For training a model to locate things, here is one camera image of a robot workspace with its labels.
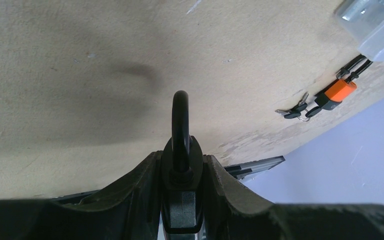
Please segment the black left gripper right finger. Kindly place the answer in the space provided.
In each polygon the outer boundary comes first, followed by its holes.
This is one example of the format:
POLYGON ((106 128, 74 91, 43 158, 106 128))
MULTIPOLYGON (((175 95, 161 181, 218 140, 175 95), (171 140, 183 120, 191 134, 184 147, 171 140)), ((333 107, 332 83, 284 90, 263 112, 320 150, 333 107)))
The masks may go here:
POLYGON ((203 157, 209 240, 384 240, 384 205, 273 203, 203 157))

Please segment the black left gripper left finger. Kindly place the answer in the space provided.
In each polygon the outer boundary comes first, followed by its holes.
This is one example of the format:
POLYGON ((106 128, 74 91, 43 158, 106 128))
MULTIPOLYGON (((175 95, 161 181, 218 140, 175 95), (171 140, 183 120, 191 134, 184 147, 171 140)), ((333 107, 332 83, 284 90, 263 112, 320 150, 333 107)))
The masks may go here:
POLYGON ((155 240, 161 151, 77 204, 0 200, 0 240, 155 240))

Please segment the orange and black padlock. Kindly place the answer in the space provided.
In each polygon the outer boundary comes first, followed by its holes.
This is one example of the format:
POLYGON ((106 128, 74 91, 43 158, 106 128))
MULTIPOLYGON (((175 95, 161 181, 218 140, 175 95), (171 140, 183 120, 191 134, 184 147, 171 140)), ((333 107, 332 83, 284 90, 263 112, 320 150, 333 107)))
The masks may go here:
POLYGON ((359 54, 336 72, 336 80, 315 95, 314 102, 322 110, 331 111, 357 89, 354 80, 367 70, 373 62, 359 54))

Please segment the bunch of black keys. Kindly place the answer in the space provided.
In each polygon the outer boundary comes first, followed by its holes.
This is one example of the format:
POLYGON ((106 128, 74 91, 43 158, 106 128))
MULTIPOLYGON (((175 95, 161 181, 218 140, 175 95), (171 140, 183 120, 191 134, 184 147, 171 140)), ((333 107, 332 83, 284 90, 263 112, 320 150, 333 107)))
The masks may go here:
POLYGON ((301 122, 309 122, 311 118, 321 112, 322 109, 319 106, 315 106, 308 110, 308 97, 309 93, 306 92, 294 107, 287 110, 277 109, 275 112, 282 115, 284 119, 298 119, 301 122))

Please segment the black Kaijing padlock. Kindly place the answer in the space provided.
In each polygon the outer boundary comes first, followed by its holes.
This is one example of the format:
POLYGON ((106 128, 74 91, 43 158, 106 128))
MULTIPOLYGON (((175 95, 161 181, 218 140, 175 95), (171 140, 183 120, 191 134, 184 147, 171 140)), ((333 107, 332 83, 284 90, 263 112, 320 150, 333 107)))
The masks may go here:
POLYGON ((173 96, 171 138, 161 157, 161 219, 167 240, 200 240, 203 235, 203 152, 189 129, 189 95, 173 96))

